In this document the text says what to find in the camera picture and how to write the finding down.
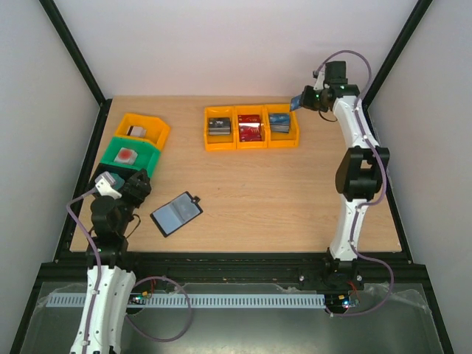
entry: card deck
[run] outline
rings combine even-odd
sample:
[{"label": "card deck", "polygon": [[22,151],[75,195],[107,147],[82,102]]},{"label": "card deck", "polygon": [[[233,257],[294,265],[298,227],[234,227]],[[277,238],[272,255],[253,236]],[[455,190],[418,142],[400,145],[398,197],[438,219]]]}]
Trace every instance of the card deck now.
[{"label": "card deck", "polygon": [[271,131],[277,133],[288,133],[290,131],[290,114],[270,113],[268,120],[271,125]]},{"label": "card deck", "polygon": [[231,133],[231,120],[228,117],[210,118],[208,120],[209,135],[229,135]]}]

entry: red card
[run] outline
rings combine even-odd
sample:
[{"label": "red card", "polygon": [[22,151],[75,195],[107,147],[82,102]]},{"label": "red card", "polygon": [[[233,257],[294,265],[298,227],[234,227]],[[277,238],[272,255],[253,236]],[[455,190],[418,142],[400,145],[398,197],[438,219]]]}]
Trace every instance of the red card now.
[{"label": "red card", "polygon": [[244,125],[248,127],[259,127],[260,126],[260,116],[257,114],[247,114],[237,116],[237,123],[239,126]]}]

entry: wooden table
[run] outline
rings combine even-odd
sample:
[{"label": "wooden table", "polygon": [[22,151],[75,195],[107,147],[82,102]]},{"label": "wooden table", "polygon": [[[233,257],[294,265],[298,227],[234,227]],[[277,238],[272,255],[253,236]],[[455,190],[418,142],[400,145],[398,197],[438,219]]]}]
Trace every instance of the wooden table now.
[{"label": "wooden table", "polygon": [[[142,223],[129,251],[326,251],[335,234],[340,198],[334,185],[346,152],[339,124],[297,111],[300,145],[293,149],[204,150],[204,107],[288,103],[289,97],[115,97],[95,160],[98,165],[123,115],[157,116],[171,127],[151,180],[152,193],[136,212]],[[164,238],[149,214],[181,193],[201,198],[204,213]],[[91,227],[87,198],[81,221]],[[134,222],[128,231],[134,228]],[[72,251],[84,251],[76,228]],[[361,251],[400,251],[388,202],[368,209]]]}]

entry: yellow bin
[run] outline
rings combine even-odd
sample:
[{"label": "yellow bin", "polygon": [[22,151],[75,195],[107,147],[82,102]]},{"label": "yellow bin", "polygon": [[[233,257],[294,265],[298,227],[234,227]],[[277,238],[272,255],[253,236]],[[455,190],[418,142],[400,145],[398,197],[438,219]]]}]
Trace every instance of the yellow bin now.
[{"label": "yellow bin", "polygon": [[[138,126],[146,129],[144,138],[127,135],[130,127]],[[165,142],[170,133],[170,126],[158,117],[142,116],[140,114],[126,113],[121,123],[115,131],[115,136],[126,139],[138,140],[140,142],[149,142],[157,150],[164,149]]]}]

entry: red object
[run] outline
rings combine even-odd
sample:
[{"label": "red object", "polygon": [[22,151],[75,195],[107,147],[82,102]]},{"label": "red object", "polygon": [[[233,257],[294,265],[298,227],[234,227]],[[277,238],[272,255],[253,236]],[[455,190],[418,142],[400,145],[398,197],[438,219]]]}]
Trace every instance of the red object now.
[{"label": "red object", "polygon": [[133,153],[131,152],[131,150],[129,149],[123,149],[119,152],[118,154],[118,157],[121,159],[121,160],[128,160],[131,155],[133,155]]},{"label": "red object", "polygon": [[240,137],[240,142],[261,142],[263,138],[261,136],[248,136],[248,137]]},{"label": "red object", "polygon": [[260,116],[257,114],[238,115],[240,142],[261,142]]},{"label": "red object", "polygon": [[237,116],[239,123],[260,123],[260,116],[257,114],[247,114],[245,116]]}]

